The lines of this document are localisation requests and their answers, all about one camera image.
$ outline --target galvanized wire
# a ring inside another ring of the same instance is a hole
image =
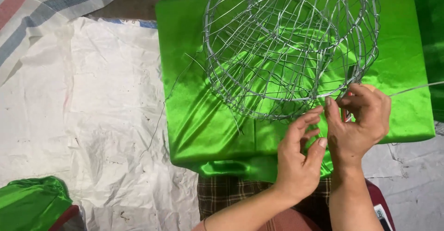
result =
[[[378,0],[208,0],[205,69],[231,109],[303,114],[360,82],[378,55]]]

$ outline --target pink shirt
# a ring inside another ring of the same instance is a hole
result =
[[[192,231],[207,231],[205,220],[193,228]],[[271,218],[258,231],[320,231],[321,229],[307,216],[289,208]]]

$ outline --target left hand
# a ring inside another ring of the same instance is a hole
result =
[[[301,147],[305,148],[308,139],[319,134],[319,129],[306,130],[310,124],[321,120],[322,110],[322,106],[317,106],[291,123],[277,148],[278,177],[272,188],[291,200],[292,205],[313,193],[319,184],[327,139],[322,137],[314,141],[307,156],[301,153]]]

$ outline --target green satin fabric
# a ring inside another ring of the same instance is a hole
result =
[[[444,81],[444,0],[415,0],[430,83]],[[430,87],[433,117],[444,122],[444,84]]]
[[[71,204],[56,177],[12,181],[0,188],[1,230],[48,230]]]
[[[163,0],[156,5],[163,83],[168,97],[166,116],[171,162],[202,176],[234,175],[274,182],[276,148],[289,121],[244,117],[237,111],[231,112],[211,91],[207,75],[199,66],[205,63],[205,54],[201,52],[202,17],[207,1]],[[380,54],[363,82],[375,85],[386,94],[425,84],[427,77],[414,1],[380,0],[380,4]],[[393,97],[390,124],[390,133],[381,143],[434,137],[428,88]],[[319,136],[326,136],[323,116],[318,127]],[[332,169],[327,149],[321,176],[328,177]]]

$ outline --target hand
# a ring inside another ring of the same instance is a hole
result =
[[[361,166],[364,154],[389,132],[390,97],[357,83],[350,84],[349,90],[354,95],[345,96],[338,103],[325,98],[327,138],[335,168]],[[342,122],[338,106],[351,112],[356,121]]]
[[[301,146],[304,148],[308,139],[319,134],[319,129],[305,131],[308,125],[321,120],[322,110],[318,106],[294,121],[277,148],[278,177],[272,189],[290,199],[290,206],[313,193],[319,184],[327,139],[317,139],[308,149],[307,157],[301,153]]]

